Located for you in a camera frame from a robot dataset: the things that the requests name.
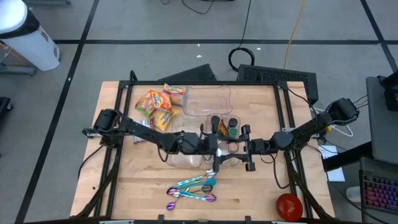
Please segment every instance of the black stand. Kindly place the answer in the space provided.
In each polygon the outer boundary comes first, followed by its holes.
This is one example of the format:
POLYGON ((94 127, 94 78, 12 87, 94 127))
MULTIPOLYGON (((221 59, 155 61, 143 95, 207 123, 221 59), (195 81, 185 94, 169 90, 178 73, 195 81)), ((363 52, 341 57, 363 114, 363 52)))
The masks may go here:
POLYGON ((372 142, 369 141, 353 149, 323 160, 323 167, 325 168, 325 171, 331 171, 342 166, 358 162, 361 157, 369 157, 373 159, 372 142))

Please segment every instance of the yellow cable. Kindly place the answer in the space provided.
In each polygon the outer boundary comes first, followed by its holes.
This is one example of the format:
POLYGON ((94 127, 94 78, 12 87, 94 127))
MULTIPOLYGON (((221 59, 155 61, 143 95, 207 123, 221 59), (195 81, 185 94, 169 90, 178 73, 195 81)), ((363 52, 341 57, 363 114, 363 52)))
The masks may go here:
POLYGON ((299 22, 300 22, 300 19, 301 19, 301 15, 303 14, 305 1, 306 1, 306 0, 303 0, 303 4, 301 5, 301 9, 300 9, 300 13, 298 14, 298 19, 297 19, 297 21, 296 21, 296 25, 294 25, 294 29, 293 29, 292 35, 290 36, 289 43, 287 44, 286 54, 285 54, 284 69, 286 69, 287 58, 289 57, 290 44, 292 43, 294 34, 296 33, 297 26, 299 25, 299 22))
MULTIPOLYGON (((3 47, 4 50, 7 50, 7 47, 4 46, 4 44, 0 43, 0 46, 3 47)), ((18 61, 20 61, 20 62, 23 63, 23 64, 20 65, 20 66, 26 66, 26 63, 25 63, 17 54, 15 54, 13 50, 10 51, 10 54, 11 54, 12 56, 14 56, 16 59, 18 59, 18 61)))

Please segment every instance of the white trash can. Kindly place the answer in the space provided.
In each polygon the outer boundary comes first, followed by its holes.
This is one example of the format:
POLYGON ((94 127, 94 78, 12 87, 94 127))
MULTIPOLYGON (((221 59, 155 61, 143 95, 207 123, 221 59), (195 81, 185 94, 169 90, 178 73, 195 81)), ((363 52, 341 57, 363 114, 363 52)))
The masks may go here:
POLYGON ((60 64, 60 49, 22 0, 0 0, 0 40, 41 71, 60 64))

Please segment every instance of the snack bag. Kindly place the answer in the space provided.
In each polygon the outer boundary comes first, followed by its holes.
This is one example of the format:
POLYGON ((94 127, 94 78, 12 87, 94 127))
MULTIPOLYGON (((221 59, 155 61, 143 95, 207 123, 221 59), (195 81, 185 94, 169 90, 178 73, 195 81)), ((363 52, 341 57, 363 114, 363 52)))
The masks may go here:
POLYGON ((136 110, 141 111, 147 117, 150 117, 152 112, 155 110, 152 105, 152 98, 150 97, 149 91, 139 99, 136 104, 136 110))
POLYGON ((169 96, 164 96, 158 91, 149 90, 150 98, 152 100, 152 106, 155 109, 160 109, 168 112, 172 112, 172 104, 169 96))
POLYGON ((162 111, 162 110, 155 110, 155 112, 152 114, 150 117, 150 125, 157 126, 159 129, 162 131, 166 130, 167 125, 171 121, 171 119, 179 113, 178 110, 172 109, 172 112, 169 113, 167 111, 162 111))
POLYGON ((170 96, 170 101, 173 105, 182 106, 184 102, 184 94, 187 91, 187 87, 170 86, 165 84, 163 87, 163 93, 170 96))

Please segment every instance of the keyboard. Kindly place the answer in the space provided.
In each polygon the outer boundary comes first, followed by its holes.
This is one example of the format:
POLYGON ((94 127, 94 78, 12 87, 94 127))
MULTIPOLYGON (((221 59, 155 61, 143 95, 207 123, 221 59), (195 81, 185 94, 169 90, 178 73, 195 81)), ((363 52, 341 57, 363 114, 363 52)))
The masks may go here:
POLYGON ((362 174, 364 206, 398 214, 398 180, 362 174))

